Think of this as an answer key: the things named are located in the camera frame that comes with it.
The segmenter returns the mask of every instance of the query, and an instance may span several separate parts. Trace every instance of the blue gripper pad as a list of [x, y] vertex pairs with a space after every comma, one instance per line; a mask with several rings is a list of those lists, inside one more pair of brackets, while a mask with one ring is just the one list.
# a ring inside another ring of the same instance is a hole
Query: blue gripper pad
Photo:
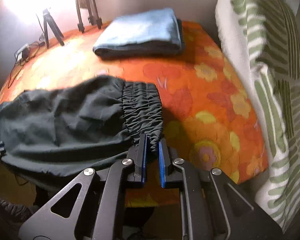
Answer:
[[162, 143], [159, 142], [159, 172], [160, 172], [160, 182], [161, 187], [166, 186], [166, 177], [165, 177], [165, 167], [164, 167], [164, 159], [163, 159], [163, 150], [162, 150]]
[[145, 147], [143, 148], [143, 159], [142, 159], [142, 179], [141, 179], [141, 183], [142, 185], [145, 184], [146, 182], [146, 163], [147, 163], [147, 137], [145, 139]]

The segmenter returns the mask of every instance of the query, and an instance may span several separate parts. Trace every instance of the white blanket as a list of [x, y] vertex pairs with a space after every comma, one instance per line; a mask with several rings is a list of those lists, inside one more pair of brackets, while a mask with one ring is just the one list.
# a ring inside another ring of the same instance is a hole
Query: white blanket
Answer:
[[269, 178], [255, 201], [287, 229], [300, 208], [300, 42], [281, 0], [218, 0], [223, 53], [257, 113]]

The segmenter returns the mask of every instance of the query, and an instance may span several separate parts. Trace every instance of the tripod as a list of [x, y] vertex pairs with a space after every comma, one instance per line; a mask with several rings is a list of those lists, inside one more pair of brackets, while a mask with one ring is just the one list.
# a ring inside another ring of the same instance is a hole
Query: tripod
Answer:
[[48, 9], [43, 10], [43, 28], [44, 28], [44, 37], [46, 39], [47, 49], [49, 48], [49, 38], [48, 38], [48, 27], [47, 23], [50, 26], [54, 36], [57, 38], [61, 46], [64, 46], [65, 43], [63, 42], [62, 38], [64, 38], [62, 32], [60, 31], [59, 27], [57, 26], [56, 22], [50, 15]]
[[[102, 26], [102, 20], [101, 18], [99, 18], [98, 15], [98, 10], [97, 10], [97, 5], [96, 5], [96, 0], [92, 0], [92, 4], [93, 4], [93, 8], [95, 11], [95, 15], [96, 17], [93, 16], [92, 11], [91, 11], [91, 6], [90, 6], [90, 0], [85, 0], [87, 3], [87, 9], [89, 12], [89, 17], [88, 17], [88, 21], [91, 25], [97, 25], [98, 29], [101, 29]], [[84, 33], [84, 26], [83, 26], [83, 22], [82, 22], [82, 18], [81, 18], [81, 12], [80, 12], [80, 4], [79, 4], [79, 0], [75, 0], [75, 5], [77, 8], [77, 14], [78, 14], [78, 29], [80, 32]]]

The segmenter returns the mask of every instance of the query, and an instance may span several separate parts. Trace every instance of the power strip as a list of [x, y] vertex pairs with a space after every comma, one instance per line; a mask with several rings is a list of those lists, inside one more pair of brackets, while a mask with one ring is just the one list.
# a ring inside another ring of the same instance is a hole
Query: power strip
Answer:
[[28, 43], [26, 43], [16, 51], [14, 57], [16, 58], [16, 62], [20, 64], [22, 61], [26, 61], [26, 59], [29, 58], [29, 55], [30, 55], [30, 46]]

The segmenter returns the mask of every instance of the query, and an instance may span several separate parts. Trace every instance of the orange floral bedspread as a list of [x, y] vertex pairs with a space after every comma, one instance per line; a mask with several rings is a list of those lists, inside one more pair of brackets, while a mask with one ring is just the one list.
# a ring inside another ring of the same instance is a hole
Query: orange floral bedspread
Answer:
[[[0, 103], [23, 90], [74, 86], [100, 74], [157, 85], [163, 105], [164, 135], [179, 156], [195, 166], [221, 168], [240, 183], [267, 168], [267, 153], [256, 114], [234, 69], [199, 24], [183, 22], [186, 50], [177, 57], [142, 57], [102, 61], [92, 46], [102, 30], [65, 33], [65, 46], [40, 49]], [[14, 77], [20, 67], [12, 73]], [[128, 206], [178, 202], [178, 191], [160, 187], [158, 162], [148, 165], [147, 184], [129, 190]]]

